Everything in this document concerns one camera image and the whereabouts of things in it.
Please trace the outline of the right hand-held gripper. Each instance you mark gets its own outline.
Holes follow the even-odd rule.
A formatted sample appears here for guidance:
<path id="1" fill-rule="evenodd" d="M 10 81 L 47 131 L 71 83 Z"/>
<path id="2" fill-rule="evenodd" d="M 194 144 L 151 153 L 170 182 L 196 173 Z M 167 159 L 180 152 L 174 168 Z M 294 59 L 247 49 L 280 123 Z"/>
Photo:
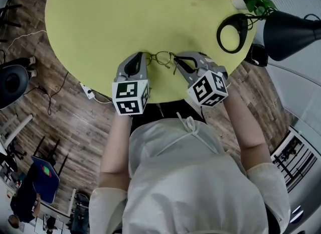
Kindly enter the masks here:
<path id="1" fill-rule="evenodd" d="M 228 96 L 227 71 L 208 62 L 207 55 L 195 51 L 175 55 L 176 69 L 188 82 L 188 95 L 199 106 L 214 107 Z M 192 68 L 187 61 L 192 61 Z"/>

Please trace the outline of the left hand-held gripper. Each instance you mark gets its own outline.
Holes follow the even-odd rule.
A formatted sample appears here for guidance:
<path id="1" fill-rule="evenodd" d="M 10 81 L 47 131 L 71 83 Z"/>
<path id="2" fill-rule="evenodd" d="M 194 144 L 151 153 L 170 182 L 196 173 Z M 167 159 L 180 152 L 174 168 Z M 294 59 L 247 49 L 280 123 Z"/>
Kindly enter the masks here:
<path id="1" fill-rule="evenodd" d="M 146 56 L 137 52 L 118 67 L 112 83 L 112 101 L 118 115 L 143 114 L 150 97 Z"/>

